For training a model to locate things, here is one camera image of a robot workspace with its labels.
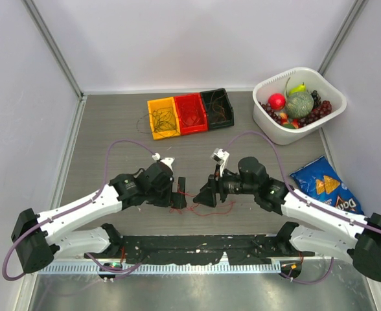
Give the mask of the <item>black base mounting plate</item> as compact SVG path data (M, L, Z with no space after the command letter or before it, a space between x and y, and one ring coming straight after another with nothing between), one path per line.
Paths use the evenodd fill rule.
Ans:
M113 255L91 254L96 259L124 259L128 264L218 264L226 255L231 265L268 264L272 258L313 257L277 236L266 235L160 235L124 236Z

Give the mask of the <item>black plastic bin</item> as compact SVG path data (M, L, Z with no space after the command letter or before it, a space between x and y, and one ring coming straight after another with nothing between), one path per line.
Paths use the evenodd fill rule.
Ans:
M200 96L207 114L208 130L234 126L234 111L224 88L202 91Z

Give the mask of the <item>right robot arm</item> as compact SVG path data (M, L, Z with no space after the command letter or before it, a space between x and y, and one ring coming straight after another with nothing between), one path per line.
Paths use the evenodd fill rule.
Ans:
M333 208L269 177L255 157L238 162L238 172L223 167L219 160L214 174L194 197L194 203L216 207L228 195L252 195L268 212L295 218L306 224L290 224L276 239L277 251L313 252L343 260L362 275L381 282L381 214L370 217Z

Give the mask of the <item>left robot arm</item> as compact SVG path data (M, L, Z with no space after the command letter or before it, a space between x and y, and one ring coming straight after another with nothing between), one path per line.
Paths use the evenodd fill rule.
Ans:
M115 258L121 250L118 231L104 224L92 231L79 227L97 218L144 203L156 207L186 207L184 177L175 178L171 158L152 163L134 174L119 174L96 192L57 209L22 211L11 239L24 274L47 267L54 259L84 253Z

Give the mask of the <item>red apple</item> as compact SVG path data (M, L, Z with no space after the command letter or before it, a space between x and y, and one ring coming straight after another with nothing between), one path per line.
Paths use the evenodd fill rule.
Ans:
M268 104L270 105L271 109L280 111L285 107L286 98L281 93L274 93L269 97Z

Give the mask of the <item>green melon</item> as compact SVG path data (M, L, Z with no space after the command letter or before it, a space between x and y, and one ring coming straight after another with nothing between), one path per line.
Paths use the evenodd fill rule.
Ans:
M292 93L286 99L285 109L291 119L306 117L314 107L314 99L307 92Z

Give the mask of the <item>red plastic bin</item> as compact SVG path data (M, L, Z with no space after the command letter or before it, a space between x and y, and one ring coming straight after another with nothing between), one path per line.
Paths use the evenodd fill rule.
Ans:
M181 135L208 131L207 114L199 93L174 97Z

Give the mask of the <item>yellow plastic bin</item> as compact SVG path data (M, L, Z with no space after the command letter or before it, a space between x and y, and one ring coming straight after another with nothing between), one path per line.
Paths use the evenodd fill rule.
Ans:
M147 101L149 124L154 140L181 135L174 97Z

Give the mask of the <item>yellow-green pear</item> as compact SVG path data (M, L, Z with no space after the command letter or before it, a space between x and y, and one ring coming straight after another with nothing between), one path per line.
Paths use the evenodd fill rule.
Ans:
M306 91L306 86L304 83L299 84L298 86L293 87L291 90L289 90L288 94L292 95L294 93L298 92L305 92Z

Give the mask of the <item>blue Doritos chip bag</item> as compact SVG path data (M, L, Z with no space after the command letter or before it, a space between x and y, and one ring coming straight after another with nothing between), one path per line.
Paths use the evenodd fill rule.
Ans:
M364 214L360 202L340 179L325 156L322 155L290 173L290 177L307 196L342 211Z

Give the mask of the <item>white plastic basket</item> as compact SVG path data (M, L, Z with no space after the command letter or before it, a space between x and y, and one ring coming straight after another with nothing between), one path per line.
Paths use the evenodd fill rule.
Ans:
M332 113L300 129L289 129L277 124L261 107L274 93L282 93L284 87L292 89L305 84L309 91L317 90L323 100L332 104ZM336 89L317 71L307 67L294 67L259 82L253 89L253 120L269 139L279 145L293 143L320 129L325 123L343 113L347 107L345 95Z

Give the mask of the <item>dark red grape bunch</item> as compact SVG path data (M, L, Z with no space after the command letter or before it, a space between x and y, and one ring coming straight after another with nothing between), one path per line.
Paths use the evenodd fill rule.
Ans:
M306 117L299 119L299 127L305 127L316 122L323 117L332 113L332 104L328 100L324 100L318 107L314 108Z

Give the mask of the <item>small peach fruit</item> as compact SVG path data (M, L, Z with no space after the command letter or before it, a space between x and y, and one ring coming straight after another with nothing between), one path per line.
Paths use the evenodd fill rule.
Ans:
M290 119L284 112L279 114L280 125L289 129L299 129L299 122L297 119Z

